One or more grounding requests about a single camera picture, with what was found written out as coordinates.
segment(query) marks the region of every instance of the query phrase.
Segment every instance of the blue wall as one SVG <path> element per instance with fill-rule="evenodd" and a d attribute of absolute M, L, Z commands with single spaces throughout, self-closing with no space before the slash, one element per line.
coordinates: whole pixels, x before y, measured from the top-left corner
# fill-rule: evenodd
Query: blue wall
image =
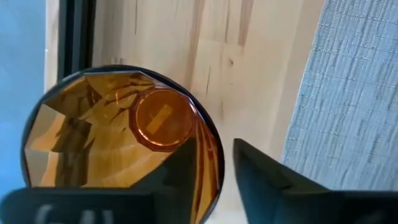
<path fill-rule="evenodd" d="M 0 197 L 24 186 L 21 132 L 43 93 L 45 0 L 0 1 Z"/>

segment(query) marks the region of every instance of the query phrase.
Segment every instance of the light wooden board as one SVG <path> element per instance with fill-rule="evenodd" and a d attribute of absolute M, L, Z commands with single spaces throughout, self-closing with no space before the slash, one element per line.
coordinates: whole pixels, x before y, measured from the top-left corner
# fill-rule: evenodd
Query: light wooden board
<path fill-rule="evenodd" d="M 47 7 L 53 2 L 47 0 Z M 322 5 L 319 0 L 97 0 L 93 65 L 137 65 L 174 79 L 198 98 L 218 128 L 226 176 L 208 223 L 246 222 L 234 179 L 233 138 L 280 159 Z M 47 12 L 48 24 L 54 14 Z M 46 47 L 52 29 L 47 26 Z M 56 77 L 54 67 L 47 57 L 47 87 Z"/>

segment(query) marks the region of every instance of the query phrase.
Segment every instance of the amber glass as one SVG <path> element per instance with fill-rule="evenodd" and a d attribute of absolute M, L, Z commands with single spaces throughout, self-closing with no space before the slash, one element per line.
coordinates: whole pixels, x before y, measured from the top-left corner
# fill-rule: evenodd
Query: amber glass
<path fill-rule="evenodd" d="M 201 220 L 220 192 L 223 158 L 192 98 L 143 72 L 72 79 L 37 108 L 23 148 L 29 185 L 128 188 L 194 138 L 192 222 Z"/>

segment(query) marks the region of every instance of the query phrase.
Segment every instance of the glass lens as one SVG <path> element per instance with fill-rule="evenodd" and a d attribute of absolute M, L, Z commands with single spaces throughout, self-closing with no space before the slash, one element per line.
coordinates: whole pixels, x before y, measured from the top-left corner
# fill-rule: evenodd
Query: glass lens
<path fill-rule="evenodd" d="M 166 84 L 141 72 L 91 73 L 39 106 L 24 157 L 33 187 L 128 188 L 194 139 L 200 220 L 220 192 L 216 138 L 191 99 Z"/>

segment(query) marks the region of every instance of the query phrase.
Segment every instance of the wooden surface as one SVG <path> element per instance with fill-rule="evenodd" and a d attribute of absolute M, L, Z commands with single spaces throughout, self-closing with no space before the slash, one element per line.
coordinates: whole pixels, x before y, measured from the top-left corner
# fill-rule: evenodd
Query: wooden surface
<path fill-rule="evenodd" d="M 47 0 L 54 11 L 47 12 L 46 47 L 57 36 L 49 21 L 57 20 L 54 4 Z M 233 138 L 279 160 L 322 5 L 318 0 L 97 0 L 93 65 L 137 65 L 174 79 L 198 98 L 218 128 L 226 176 L 208 223 L 246 223 L 234 179 Z M 48 88 L 56 77 L 56 65 L 49 63 L 56 60 L 48 60 L 47 50 Z"/>

